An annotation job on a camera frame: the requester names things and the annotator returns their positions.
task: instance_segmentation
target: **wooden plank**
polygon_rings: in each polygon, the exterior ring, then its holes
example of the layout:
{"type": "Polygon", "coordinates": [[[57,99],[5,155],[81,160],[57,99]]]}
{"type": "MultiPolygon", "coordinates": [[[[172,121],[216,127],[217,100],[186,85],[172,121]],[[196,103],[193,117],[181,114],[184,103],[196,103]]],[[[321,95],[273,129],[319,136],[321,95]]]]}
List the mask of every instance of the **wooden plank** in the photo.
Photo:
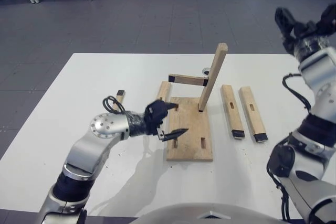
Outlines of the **wooden plank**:
{"type": "Polygon", "coordinates": [[[222,85],[223,106],[229,120],[230,129],[234,138],[243,139],[245,137],[244,128],[240,119],[235,95],[231,85],[222,85]]]}
{"type": "Polygon", "coordinates": [[[261,119],[257,103],[252,94],[251,87],[241,87],[240,91],[241,101],[244,105],[245,113],[248,118],[252,134],[256,142],[266,141],[267,135],[264,127],[264,123],[261,119]]]}
{"type": "Polygon", "coordinates": [[[212,161],[212,141],[207,109],[198,111],[199,98],[172,97],[178,108],[169,112],[170,131],[189,130],[175,140],[167,142],[168,161],[212,161]]]}
{"type": "Polygon", "coordinates": [[[206,103],[208,102],[209,96],[211,94],[212,88],[216,82],[218,73],[222,67],[223,61],[227,53],[227,45],[225,43],[219,43],[215,53],[214,60],[212,61],[209,81],[205,88],[203,88],[201,97],[199,99],[198,110],[204,111],[206,103]]]}
{"type": "Polygon", "coordinates": [[[156,96],[156,99],[166,102],[168,99],[171,86],[172,85],[168,81],[161,82],[161,86],[158,95],[156,96]]]}
{"type": "MultiPolygon", "coordinates": [[[[118,90],[117,95],[115,96],[116,100],[120,103],[124,100],[125,91],[124,90],[118,90]]],[[[118,106],[116,104],[113,104],[112,108],[114,110],[119,110],[118,106]]]]}
{"type": "Polygon", "coordinates": [[[206,86],[208,83],[208,77],[195,77],[195,76],[183,76],[181,74],[172,74],[168,75],[169,82],[206,86]]]}

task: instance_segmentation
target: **black end cap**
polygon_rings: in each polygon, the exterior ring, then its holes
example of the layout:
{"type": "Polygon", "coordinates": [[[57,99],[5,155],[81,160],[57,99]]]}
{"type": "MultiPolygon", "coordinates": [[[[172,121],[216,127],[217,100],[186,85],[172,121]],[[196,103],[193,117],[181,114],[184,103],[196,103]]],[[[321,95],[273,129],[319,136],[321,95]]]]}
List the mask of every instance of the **black end cap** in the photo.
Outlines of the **black end cap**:
{"type": "Polygon", "coordinates": [[[240,130],[232,130],[232,136],[234,138],[244,138],[245,137],[245,132],[244,131],[240,131],[240,130]]]}
{"type": "Polygon", "coordinates": [[[175,82],[175,76],[168,76],[168,82],[175,82]]]}
{"type": "Polygon", "coordinates": [[[255,138],[257,143],[264,142],[264,141],[268,140],[268,137],[267,137],[266,133],[254,134],[254,138],[255,138]]]}
{"type": "Polygon", "coordinates": [[[124,90],[118,90],[117,95],[124,95],[124,94],[125,94],[125,91],[124,91],[124,90]]]}

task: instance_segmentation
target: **wooden base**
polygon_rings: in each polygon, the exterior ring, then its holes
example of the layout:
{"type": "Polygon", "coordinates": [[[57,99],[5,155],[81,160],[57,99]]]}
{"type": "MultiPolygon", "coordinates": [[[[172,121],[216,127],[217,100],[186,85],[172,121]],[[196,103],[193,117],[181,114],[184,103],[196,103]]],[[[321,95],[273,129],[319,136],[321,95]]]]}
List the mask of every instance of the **wooden base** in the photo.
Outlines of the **wooden base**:
{"type": "Polygon", "coordinates": [[[199,98],[172,97],[178,108],[169,111],[170,131],[179,128],[189,130],[178,139],[167,143],[168,161],[212,161],[212,141],[207,109],[198,111],[199,98]]]}

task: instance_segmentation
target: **black tape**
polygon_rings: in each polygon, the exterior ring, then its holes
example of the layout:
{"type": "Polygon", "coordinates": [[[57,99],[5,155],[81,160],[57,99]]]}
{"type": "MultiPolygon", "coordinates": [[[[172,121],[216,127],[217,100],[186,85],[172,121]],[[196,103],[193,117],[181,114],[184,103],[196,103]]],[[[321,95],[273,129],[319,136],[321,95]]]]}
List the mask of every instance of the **black tape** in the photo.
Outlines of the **black tape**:
{"type": "Polygon", "coordinates": [[[168,82],[175,82],[175,76],[168,76],[168,82]]]}

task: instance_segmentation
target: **wooden post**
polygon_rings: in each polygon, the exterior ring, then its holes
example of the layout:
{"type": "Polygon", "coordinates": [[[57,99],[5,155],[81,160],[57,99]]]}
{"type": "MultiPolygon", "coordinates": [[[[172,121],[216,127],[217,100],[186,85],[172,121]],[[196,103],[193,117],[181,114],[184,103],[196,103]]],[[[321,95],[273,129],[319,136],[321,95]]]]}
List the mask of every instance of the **wooden post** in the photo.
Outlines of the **wooden post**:
{"type": "Polygon", "coordinates": [[[170,88],[171,84],[168,81],[161,82],[161,86],[158,95],[156,96],[156,99],[166,102],[168,99],[170,88]]]}
{"type": "MultiPolygon", "coordinates": [[[[116,98],[116,100],[118,102],[122,103],[122,100],[124,100],[124,96],[125,96],[125,91],[124,90],[118,90],[117,95],[115,96],[115,98],[116,98]]],[[[112,106],[112,108],[114,110],[119,110],[119,107],[116,104],[114,104],[112,106]]]]}
{"type": "Polygon", "coordinates": [[[226,54],[227,54],[227,45],[225,43],[219,43],[217,46],[214,60],[212,61],[211,64],[208,83],[204,87],[201,97],[199,99],[198,103],[199,111],[203,111],[206,106],[206,103],[208,102],[209,96],[211,94],[212,88],[214,87],[215,81],[222,67],[226,54]]]}

